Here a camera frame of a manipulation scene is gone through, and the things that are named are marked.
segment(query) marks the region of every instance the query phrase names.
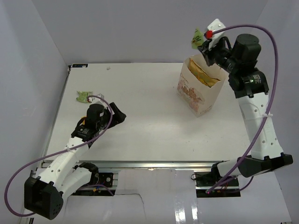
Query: wire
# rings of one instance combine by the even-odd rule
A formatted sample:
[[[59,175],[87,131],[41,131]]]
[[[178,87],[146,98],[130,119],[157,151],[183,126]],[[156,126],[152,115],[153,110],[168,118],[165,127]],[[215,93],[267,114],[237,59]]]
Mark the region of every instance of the wire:
[[[224,185],[224,184],[226,184],[226,183],[232,181],[232,180],[235,179],[235,178],[236,178],[235,176],[231,176],[231,177],[229,177],[227,180],[225,180],[225,181],[223,181],[221,184],[219,184],[219,186],[222,186],[222,185]]]
[[[222,192],[221,190],[223,189],[223,187],[224,187],[224,186],[222,186],[220,189],[218,189],[218,190],[217,190],[217,193],[221,193],[221,192]]]
[[[225,42],[226,42],[226,44],[227,44],[227,46],[228,46],[228,49],[232,49],[232,46],[230,45],[230,42],[229,42],[229,39],[228,39],[228,37],[227,36],[224,36],[224,37],[222,37],[223,38],[223,40],[225,40]]]
[[[269,38],[271,39],[272,44],[273,44],[274,57],[275,57],[275,69],[274,69],[274,80],[273,80],[272,92],[271,92],[269,103],[268,103],[268,106],[267,106],[267,109],[266,109],[266,112],[265,112],[268,115],[269,112],[270,112],[270,109],[272,107],[273,100],[274,100],[274,95],[275,95],[276,85],[277,85],[277,78],[278,78],[278,50],[277,50],[277,45],[276,45],[275,39],[274,39],[273,35],[271,34],[271,32],[268,31],[266,28],[258,26],[258,25],[242,24],[242,25],[230,26],[230,27],[226,27],[226,28],[217,30],[217,31],[213,32],[213,34],[217,34],[217,33],[229,30],[229,29],[234,29],[234,28],[239,28],[239,27],[252,27],[252,28],[260,29],[260,30],[264,31],[269,36]],[[250,145],[248,146],[247,150],[242,155],[242,157],[237,161],[237,163],[213,187],[211,187],[209,190],[206,191],[207,193],[211,192],[216,187],[220,186],[220,183],[222,181],[224,181],[243,162],[243,160],[245,159],[245,157],[251,151],[251,149],[252,149],[253,145],[255,144],[258,136],[262,132],[263,127],[264,127],[264,125],[266,123],[266,120],[267,120],[267,117],[264,117],[262,119],[262,122],[261,122],[261,125],[260,125],[259,129],[257,130],[254,138],[252,139],[252,142],[250,143]]]
[[[110,126],[110,124],[111,124],[111,122],[112,122],[112,117],[113,117],[113,112],[112,112],[112,111],[113,111],[113,110],[112,110],[110,104],[109,104],[106,100],[104,100],[103,98],[101,98],[101,97],[94,96],[94,95],[90,95],[90,96],[88,96],[88,98],[89,98],[89,97],[95,97],[95,98],[98,98],[98,99],[102,100],[102,101],[107,105],[107,107],[109,108],[109,111],[110,111],[110,120],[109,120],[107,126],[103,129],[103,131],[102,131],[98,136],[96,136],[96,137],[94,137],[93,139],[91,139],[91,140],[89,140],[89,141],[87,141],[87,142],[84,142],[84,143],[82,143],[82,144],[80,144],[80,145],[71,147],[71,148],[69,148],[69,150],[73,150],[73,149],[79,148],[79,147],[81,147],[81,146],[84,146],[84,145],[87,145],[87,144],[89,144],[89,143],[91,143],[91,142],[96,141],[99,137],[101,137],[101,136],[107,131],[107,129],[109,128],[109,126]],[[5,205],[6,205],[7,209],[8,209],[11,213],[13,213],[15,216],[19,216],[19,217],[28,217],[28,216],[31,216],[31,215],[35,214],[34,212],[33,212],[33,213],[29,213],[29,214],[21,214],[21,213],[18,213],[18,212],[16,212],[16,211],[14,211],[14,210],[12,209],[12,207],[10,206],[10,204],[9,204],[9,202],[8,202],[8,196],[7,196],[7,195],[8,195],[8,189],[9,189],[9,186],[10,186],[11,182],[13,181],[13,179],[15,178],[15,176],[17,176],[17,175],[19,174],[19,172],[21,172],[21,171],[22,171],[23,169],[25,169],[26,167],[28,167],[28,166],[30,166],[30,165],[32,165],[32,164],[38,162],[38,161],[47,159],[47,158],[52,157],[52,156],[55,156],[55,155],[59,155],[59,154],[62,154],[62,153],[66,153],[67,151],[68,151],[68,150],[65,149],[65,150],[62,150],[62,151],[59,151],[59,152],[56,152],[56,153],[53,153],[53,154],[50,154],[50,155],[47,155],[47,156],[43,156],[43,157],[41,157],[41,158],[39,158],[39,159],[33,160],[33,161],[27,163],[26,165],[22,166],[21,168],[19,168],[19,169],[18,169],[18,170],[11,176],[11,178],[10,178],[9,181],[7,182],[7,185],[6,185],[6,187],[5,187],[5,191],[4,191],[4,202],[5,202]]]
[[[242,187],[238,190],[230,191],[229,193],[238,193],[238,192],[244,190],[245,188],[247,188],[251,184],[252,180],[253,180],[253,176],[251,177],[251,179],[248,181],[248,183],[244,187]]]
[[[78,190],[83,190],[83,189],[86,189],[86,188],[94,188],[94,187],[105,188],[112,196],[114,196],[112,191],[108,187],[106,187],[105,185],[102,185],[102,184],[89,185],[89,186],[81,187]]]
[[[99,183],[99,181],[100,181],[100,177],[98,176],[98,180],[97,180],[97,183],[96,183],[96,184],[98,184],[98,183]]]
[[[191,177],[190,177],[190,178],[191,178],[191,180],[193,180],[193,181],[196,181],[196,180],[197,180],[197,177],[196,177],[196,176],[200,176],[200,177],[202,177],[202,175],[200,175],[200,174],[197,174],[197,173],[194,173],[194,174],[192,174],[192,175],[191,175]]]
[[[225,188],[223,189],[223,191],[225,191],[228,188],[228,183],[226,183]]]

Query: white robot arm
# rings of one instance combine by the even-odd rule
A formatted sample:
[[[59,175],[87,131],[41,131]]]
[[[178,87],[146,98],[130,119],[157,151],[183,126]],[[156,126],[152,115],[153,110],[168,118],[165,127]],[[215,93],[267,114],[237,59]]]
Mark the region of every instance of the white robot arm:
[[[38,177],[29,177],[24,185],[24,205],[47,219],[54,219],[64,201],[81,186],[97,184],[99,169],[92,163],[75,164],[89,150],[100,131],[111,128],[126,118],[115,103],[109,105],[111,112],[95,99],[87,110],[66,145],[68,150],[60,154]]]
[[[214,20],[207,27],[207,40],[198,49],[208,66],[216,63],[229,73],[229,85],[238,99],[250,141],[256,135],[263,118],[267,116],[265,125],[252,147],[251,155],[245,157],[230,175],[251,177],[290,165],[293,163],[292,156],[284,154],[275,134],[271,114],[266,114],[269,87],[265,75],[255,67],[261,51],[259,39],[254,35],[241,34],[231,48],[224,32],[213,35],[214,31],[223,28],[223,23],[218,19]],[[208,175],[218,181],[239,159],[214,164]]]

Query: white paper bag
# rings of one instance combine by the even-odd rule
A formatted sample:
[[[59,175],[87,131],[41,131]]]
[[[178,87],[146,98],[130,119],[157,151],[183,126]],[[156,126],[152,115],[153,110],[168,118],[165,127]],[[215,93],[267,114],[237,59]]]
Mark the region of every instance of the white paper bag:
[[[201,83],[188,68],[190,58],[201,67],[209,77],[217,78],[220,81],[212,87]],[[208,67],[201,54],[191,56],[183,63],[178,82],[178,94],[189,105],[196,116],[201,116],[212,109],[227,77],[228,73],[218,65],[214,64]]]

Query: red part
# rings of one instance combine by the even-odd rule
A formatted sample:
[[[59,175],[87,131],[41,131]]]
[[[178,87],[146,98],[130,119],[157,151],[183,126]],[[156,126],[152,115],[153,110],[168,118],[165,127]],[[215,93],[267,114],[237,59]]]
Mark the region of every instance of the red part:
[[[207,39],[211,39],[212,36],[213,36],[213,31],[208,30],[208,31],[205,33],[205,36],[206,36]]]

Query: small green item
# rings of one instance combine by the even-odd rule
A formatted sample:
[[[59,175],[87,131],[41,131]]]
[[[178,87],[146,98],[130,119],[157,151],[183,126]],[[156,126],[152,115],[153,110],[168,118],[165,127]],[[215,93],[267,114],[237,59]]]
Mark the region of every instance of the small green item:
[[[198,28],[196,28],[193,39],[191,41],[192,48],[197,49],[197,47],[201,46],[204,41],[204,35]]]
[[[79,97],[76,98],[77,101],[81,102],[81,103],[91,103],[90,100],[88,100],[88,96],[92,95],[93,92],[82,92],[82,91],[77,91],[77,93],[79,94]]]

